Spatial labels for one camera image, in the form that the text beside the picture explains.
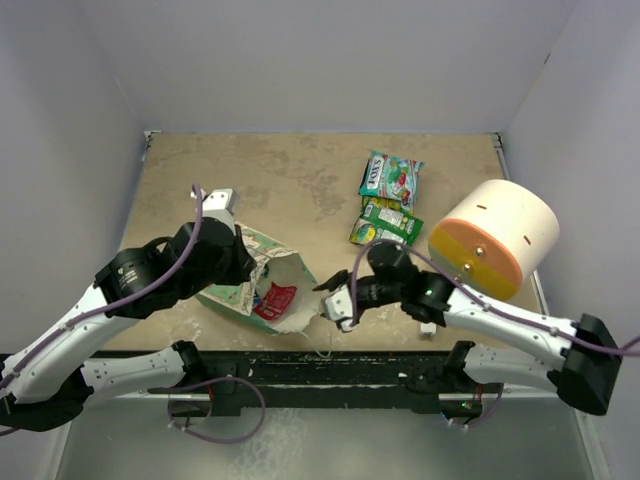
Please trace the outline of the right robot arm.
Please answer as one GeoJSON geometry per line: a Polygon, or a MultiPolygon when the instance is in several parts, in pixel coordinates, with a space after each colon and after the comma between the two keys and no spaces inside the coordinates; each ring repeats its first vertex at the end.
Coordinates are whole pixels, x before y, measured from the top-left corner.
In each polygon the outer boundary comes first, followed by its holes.
{"type": "Polygon", "coordinates": [[[370,242],[356,259],[368,262],[371,275],[341,270],[318,285],[326,294],[323,316],[348,333],[365,311],[397,304],[422,324],[468,330],[503,343],[501,349],[457,343],[444,369],[452,389],[490,383],[529,386],[554,393],[587,414],[608,412],[624,352],[601,319],[589,314],[578,320],[558,318],[504,303],[435,263],[419,269],[412,261],[417,254],[393,240],[370,242]]]}

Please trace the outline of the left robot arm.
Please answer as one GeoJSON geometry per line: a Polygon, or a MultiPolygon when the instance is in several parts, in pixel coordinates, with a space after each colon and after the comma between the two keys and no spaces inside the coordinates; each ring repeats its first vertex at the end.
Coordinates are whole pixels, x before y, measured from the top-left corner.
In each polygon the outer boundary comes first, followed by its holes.
{"type": "Polygon", "coordinates": [[[209,370],[191,341],[129,358],[93,356],[117,334],[210,285],[247,282],[254,266],[240,226],[212,218],[119,252],[65,316],[2,360],[1,433],[53,430],[91,404],[136,390],[198,390],[209,370]]]}

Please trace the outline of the red snack packet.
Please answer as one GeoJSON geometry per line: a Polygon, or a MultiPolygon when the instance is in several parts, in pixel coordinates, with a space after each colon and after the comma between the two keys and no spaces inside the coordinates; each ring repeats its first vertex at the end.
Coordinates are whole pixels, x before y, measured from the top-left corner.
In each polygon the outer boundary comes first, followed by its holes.
{"type": "Polygon", "coordinates": [[[297,293],[296,286],[280,286],[274,282],[263,296],[262,301],[253,308],[253,312],[267,322],[276,322],[289,308],[297,293]]]}

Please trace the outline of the green patterned paper bag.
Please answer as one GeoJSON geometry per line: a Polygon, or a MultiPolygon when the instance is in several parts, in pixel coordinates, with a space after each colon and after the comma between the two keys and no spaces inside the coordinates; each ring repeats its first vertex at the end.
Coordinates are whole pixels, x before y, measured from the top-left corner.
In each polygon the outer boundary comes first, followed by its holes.
{"type": "Polygon", "coordinates": [[[241,225],[244,245],[255,261],[249,280],[239,286],[211,285],[196,295],[206,308],[271,335],[309,335],[319,314],[318,285],[298,251],[241,225]]]}

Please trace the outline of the green yellow Fox's candy bag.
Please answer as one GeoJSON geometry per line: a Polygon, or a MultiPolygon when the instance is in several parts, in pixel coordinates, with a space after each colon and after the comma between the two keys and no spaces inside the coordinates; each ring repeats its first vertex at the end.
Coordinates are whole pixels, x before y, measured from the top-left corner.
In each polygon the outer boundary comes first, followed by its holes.
{"type": "Polygon", "coordinates": [[[413,215],[414,207],[411,203],[403,203],[400,200],[387,199],[375,196],[362,196],[361,207],[365,208],[369,203],[372,203],[379,208],[389,208],[396,211],[402,211],[404,213],[413,215]]]}

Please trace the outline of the teal pink snack packet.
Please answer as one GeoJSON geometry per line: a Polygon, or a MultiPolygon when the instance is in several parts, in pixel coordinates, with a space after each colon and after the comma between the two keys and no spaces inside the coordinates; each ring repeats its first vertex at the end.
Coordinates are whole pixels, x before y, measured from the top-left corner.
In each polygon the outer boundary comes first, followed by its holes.
{"type": "Polygon", "coordinates": [[[424,163],[372,151],[359,187],[362,196],[411,203],[417,194],[424,163]]]}

